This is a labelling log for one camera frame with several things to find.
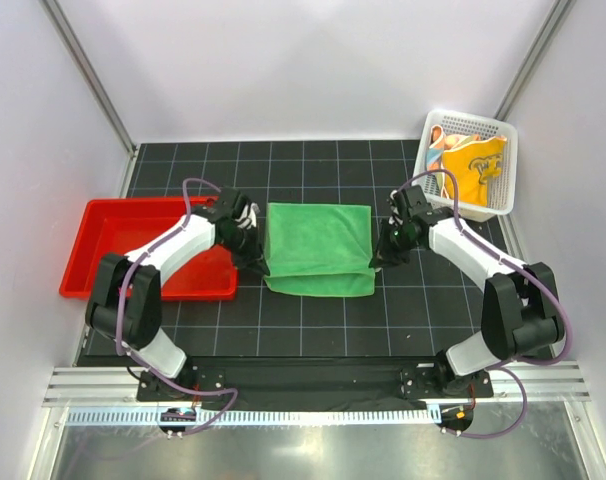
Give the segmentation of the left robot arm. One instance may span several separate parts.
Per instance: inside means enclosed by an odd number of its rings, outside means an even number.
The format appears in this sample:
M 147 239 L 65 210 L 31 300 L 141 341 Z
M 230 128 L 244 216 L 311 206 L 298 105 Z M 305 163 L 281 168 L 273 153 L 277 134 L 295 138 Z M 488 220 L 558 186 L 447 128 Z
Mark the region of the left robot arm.
M 256 202 L 224 187 L 211 204 L 184 203 L 183 215 L 144 246 L 101 258 L 85 312 L 86 325 L 160 376 L 160 389 L 173 400 L 191 395 L 195 377 L 185 351 L 161 327 L 164 284 L 215 247 L 229 252 L 237 269 L 269 273 Z

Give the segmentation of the green microfiber towel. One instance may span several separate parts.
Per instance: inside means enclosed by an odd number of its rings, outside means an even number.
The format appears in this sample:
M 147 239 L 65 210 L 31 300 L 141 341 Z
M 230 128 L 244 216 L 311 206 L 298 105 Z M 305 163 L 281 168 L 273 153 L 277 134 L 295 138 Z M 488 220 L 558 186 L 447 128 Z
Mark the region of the green microfiber towel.
M 358 298 L 374 294 L 372 213 L 367 205 L 271 202 L 267 287 L 279 294 Z

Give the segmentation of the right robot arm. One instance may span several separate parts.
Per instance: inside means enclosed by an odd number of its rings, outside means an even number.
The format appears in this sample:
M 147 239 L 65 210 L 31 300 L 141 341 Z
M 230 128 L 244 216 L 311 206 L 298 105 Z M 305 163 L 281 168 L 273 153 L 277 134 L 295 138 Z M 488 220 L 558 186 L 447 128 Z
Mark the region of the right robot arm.
M 481 328 L 435 356 L 424 379 L 443 396 L 466 392 L 481 371 L 566 338 L 556 281 L 544 263 L 527 264 L 474 233 L 458 212 L 435 208 L 419 186 L 394 190 L 370 265 L 406 264 L 418 247 L 449 260 L 482 292 Z

